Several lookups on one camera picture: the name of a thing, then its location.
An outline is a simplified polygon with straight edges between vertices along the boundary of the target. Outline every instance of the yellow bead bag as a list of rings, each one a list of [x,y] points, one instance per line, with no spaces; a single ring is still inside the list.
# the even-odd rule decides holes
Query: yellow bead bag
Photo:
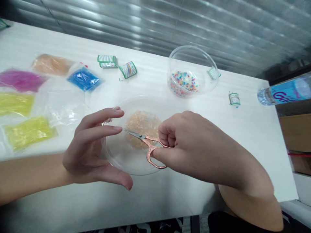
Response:
[[[0,117],[11,113],[29,116],[34,99],[34,95],[0,92]]]
[[[14,151],[56,135],[56,131],[50,128],[48,120],[43,116],[31,118],[18,125],[4,126],[4,131]]]

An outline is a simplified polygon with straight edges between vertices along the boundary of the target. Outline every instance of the scissor handle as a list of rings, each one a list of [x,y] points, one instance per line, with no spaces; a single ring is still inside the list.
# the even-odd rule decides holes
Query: scissor handle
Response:
[[[146,136],[146,139],[150,140],[150,141],[157,141],[159,142],[163,147],[168,147],[168,146],[165,146],[163,145],[161,142],[160,142],[160,139],[159,138],[152,138],[152,137],[149,137],[149,136]],[[142,141],[148,146],[149,150],[148,150],[148,153],[147,153],[147,160],[149,163],[151,163],[152,165],[154,165],[156,168],[158,169],[164,169],[164,168],[167,168],[167,166],[164,166],[164,167],[159,167],[158,165],[154,164],[152,161],[151,161],[151,158],[150,158],[150,155],[151,153],[156,149],[156,148],[159,148],[159,147],[156,147],[154,145],[152,145],[150,142],[148,142],[146,139],[142,139]]]

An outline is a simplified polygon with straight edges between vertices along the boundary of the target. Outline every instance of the forearm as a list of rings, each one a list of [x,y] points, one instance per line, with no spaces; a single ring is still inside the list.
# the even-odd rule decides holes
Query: forearm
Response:
[[[18,198],[72,183],[63,154],[0,162],[0,206]]]
[[[219,185],[224,201],[241,219],[266,230],[281,231],[281,207],[269,175],[251,154],[243,157],[243,177],[239,179],[243,185]]]
[[[224,185],[219,185],[219,190],[227,206],[239,218],[262,229],[283,230],[281,207],[274,195],[253,197]]]

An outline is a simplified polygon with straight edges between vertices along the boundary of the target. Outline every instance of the water bottle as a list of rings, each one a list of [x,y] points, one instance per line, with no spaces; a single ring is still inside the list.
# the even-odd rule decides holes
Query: water bottle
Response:
[[[263,105],[277,105],[311,98],[311,74],[280,83],[258,92]]]

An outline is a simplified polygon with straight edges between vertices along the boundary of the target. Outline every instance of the left hand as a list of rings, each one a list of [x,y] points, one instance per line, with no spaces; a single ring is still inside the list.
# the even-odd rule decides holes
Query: left hand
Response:
[[[63,157],[63,165],[71,174],[74,183],[105,181],[131,190],[131,176],[113,167],[107,160],[99,158],[101,139],[122,131],[122,127],[103,126],[102,123],[109,118],[120,118],[123,115],[124,111],[119,107],[106,108],[82,119]]]

